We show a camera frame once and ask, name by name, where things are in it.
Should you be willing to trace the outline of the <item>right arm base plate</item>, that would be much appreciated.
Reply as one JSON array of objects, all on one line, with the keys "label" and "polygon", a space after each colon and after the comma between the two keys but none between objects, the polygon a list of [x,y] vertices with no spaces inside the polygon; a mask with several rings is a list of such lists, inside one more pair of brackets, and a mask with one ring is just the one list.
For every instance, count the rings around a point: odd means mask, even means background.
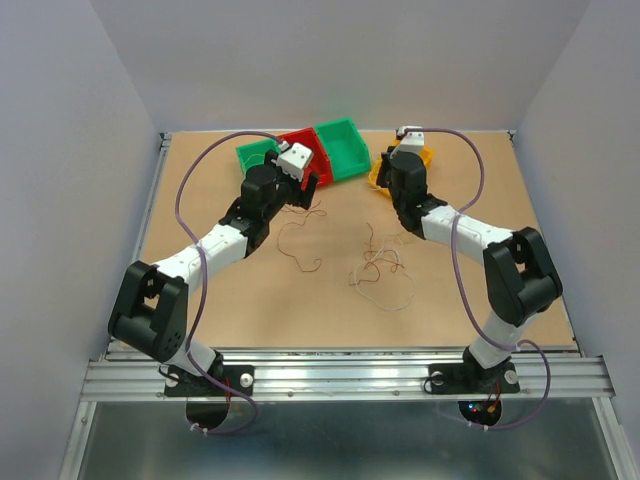
[{"label": "right arm base plate", "polygon": [[467,395],[480,398],[490,393],[520,392],[511,362],[485,370],[470,363],[439,363],[428,367],[423,390],[432,395]]}]

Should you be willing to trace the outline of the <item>green bin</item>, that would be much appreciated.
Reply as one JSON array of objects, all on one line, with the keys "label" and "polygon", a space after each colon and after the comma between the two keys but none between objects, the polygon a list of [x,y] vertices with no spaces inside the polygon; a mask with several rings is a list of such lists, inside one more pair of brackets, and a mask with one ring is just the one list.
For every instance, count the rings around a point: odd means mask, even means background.
[{"label": "green bin", "polygon": [[335,182],[365,174],[371,169],[369,149],[351,118],[342,118],[314,126]]},{"label": "green bin", "polygon": [[245,144],[236,148],[236,155],[243,175],[255,165],[264,163],[264,156],[268,150],[279,151],[278,144],[271,139]]}]

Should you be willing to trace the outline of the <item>red bin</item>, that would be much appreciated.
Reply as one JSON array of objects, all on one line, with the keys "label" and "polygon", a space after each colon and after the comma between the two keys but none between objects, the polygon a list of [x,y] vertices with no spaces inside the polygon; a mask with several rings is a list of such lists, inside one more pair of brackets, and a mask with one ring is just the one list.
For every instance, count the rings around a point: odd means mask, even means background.
[{"label": "red bin", "polygon": [[289,145],[300,143],[312,151],[313,158],[309,166],[305,169],[303,186],[306,186],[306,182],[311,173],[318,175],[318,188],[328,186],[333,182],[333,173],[329,157],[312,127],[279,134],[278,137],[285,140]]}]

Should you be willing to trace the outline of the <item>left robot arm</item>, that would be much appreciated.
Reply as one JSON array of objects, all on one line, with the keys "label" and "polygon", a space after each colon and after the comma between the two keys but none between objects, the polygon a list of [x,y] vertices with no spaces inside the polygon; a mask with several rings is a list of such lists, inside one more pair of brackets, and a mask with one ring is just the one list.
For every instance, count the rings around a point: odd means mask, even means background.
[{"label": "left robot arm", "polygon": [[199,393],[222,382],[222,356],[188,332],[189,298],[206,293],[207,282],[223,268],[251,255],[267,238],[269,225],[285,206],[310,207],[318,182],[306,177],[313,152],[294,143],[269,151],[249,168],[225,216],[192,245],[154,264],[136,261],[123,277],[108,332],[161,364],[188,372]]}]

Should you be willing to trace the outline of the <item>right green bin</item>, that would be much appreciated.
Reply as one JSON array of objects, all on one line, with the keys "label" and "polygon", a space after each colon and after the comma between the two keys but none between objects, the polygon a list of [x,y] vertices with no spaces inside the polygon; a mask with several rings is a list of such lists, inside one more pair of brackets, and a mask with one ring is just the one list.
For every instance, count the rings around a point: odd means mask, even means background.
[{"label": "right green bin", "polygon": [[335,182],[365,174],[371,169],[369,149],[351,118],[342,118],[314,126]]}]

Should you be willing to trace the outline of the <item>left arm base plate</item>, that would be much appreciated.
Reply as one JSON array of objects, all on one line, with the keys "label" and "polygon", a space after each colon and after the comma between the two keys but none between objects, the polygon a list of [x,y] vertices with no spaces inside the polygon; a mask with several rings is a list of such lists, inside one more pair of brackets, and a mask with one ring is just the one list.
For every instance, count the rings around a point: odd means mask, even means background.
[{"label": "left arm base plate", "polygon": [[[165,381],[164,395],[169,398],[223,397],[228,392],[201,376],[175,366],[161,365],[158,373]],[[220,383],[247,396],[253,395],[255,368],[252,365],[225,365]]]}]

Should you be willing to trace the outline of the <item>yellow bin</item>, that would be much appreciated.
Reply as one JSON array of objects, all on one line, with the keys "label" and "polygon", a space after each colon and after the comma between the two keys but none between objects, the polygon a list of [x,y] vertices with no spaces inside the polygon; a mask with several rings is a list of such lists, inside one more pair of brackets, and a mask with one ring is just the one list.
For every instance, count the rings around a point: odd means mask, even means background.
[{"label": "yellow bin", "polygon": [[[389,190],[387,188],[383,188],[380,187],[377,184],[377,177],[379,174],[379,171],[381,169],[382,166],[382,161],[383,161],[383,155],[390,153],[396,146],[398,146],[400,143],[399,140],[394,140],[390,146],[387,147],[386,151],[383,151],[380,156],[374,161],[371,170],[368,174],[368,179],[367,179],[367,183],[369,185],[369,187],[374,190],[379,192],[381,195],[385,196],[386,198],[390,198],[390,193]],[[422,162],[424,164],[424,166],[426,167],[427,170],[429,170],[431,168],[433,159],[435,157],[435,151],[433,149],[431,149],[428,146],[424,146],[420,153],[419,156],[422,159]]]}]

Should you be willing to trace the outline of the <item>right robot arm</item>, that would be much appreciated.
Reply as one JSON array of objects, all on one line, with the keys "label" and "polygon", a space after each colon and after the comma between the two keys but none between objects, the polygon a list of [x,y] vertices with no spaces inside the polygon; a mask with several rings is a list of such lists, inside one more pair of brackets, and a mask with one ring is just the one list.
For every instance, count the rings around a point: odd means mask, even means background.
[{"label": "right robot arm", "polygon": [[536,229],[509,230],[460,213],[428,192],[419,155],[385,152],[376,184],[389,191],[401,225],[415,236],[451,248],[484,268],[489,317],[460,365],[443,371],[446,386],[482,390],[501,376],[529,323],[562,295],[563,286]]}]

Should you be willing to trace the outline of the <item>left green bin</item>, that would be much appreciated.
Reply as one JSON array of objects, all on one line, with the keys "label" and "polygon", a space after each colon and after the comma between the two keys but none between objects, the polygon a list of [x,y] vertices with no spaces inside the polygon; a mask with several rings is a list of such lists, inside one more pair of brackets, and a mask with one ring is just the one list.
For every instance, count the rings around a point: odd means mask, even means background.
[{"label": "left green bin", "polygon": [[264,156],[268,150],[279,151],[278,144],[271,139],[245,144],[236,148],[236,155],[243,175],[255,165],[264,163]]}]

